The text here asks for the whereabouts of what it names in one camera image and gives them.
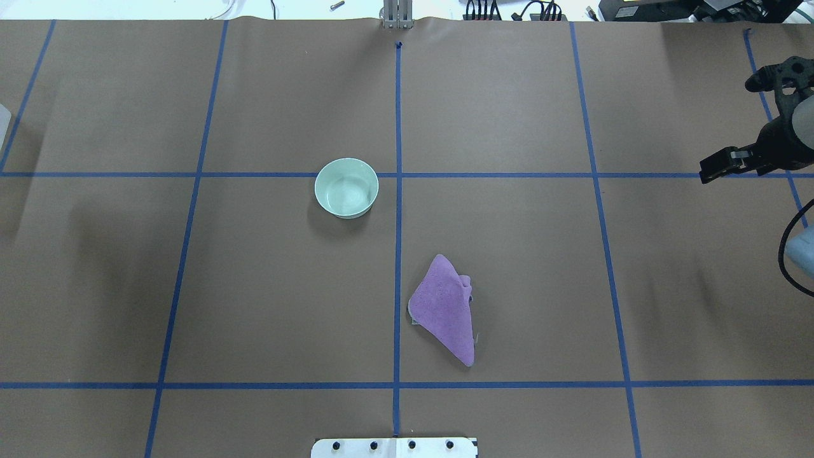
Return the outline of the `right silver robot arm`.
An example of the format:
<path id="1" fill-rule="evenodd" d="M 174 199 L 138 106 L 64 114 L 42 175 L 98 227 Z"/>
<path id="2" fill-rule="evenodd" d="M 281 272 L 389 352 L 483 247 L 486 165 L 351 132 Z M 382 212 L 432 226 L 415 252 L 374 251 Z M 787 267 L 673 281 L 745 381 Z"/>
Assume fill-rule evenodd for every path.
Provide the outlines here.
<path id="1" fill-rule="evenodd" d="M 756 140 L 745 147 L 726 147 L 700 162 L 700 181 L 716 179 L 777 177 L 788 184 L 796 206 L 783 226 L 777 247 L 777 266 L 794 287 L 801 284 L 792 275 L 796 267 L 812 278 L 812 196 L 802 194 L 801 168 L 812 165 L 812 98 L 781 93 L 776 108 L 770 108 L 767 95 L 759 96 L 766 124 Z"/>

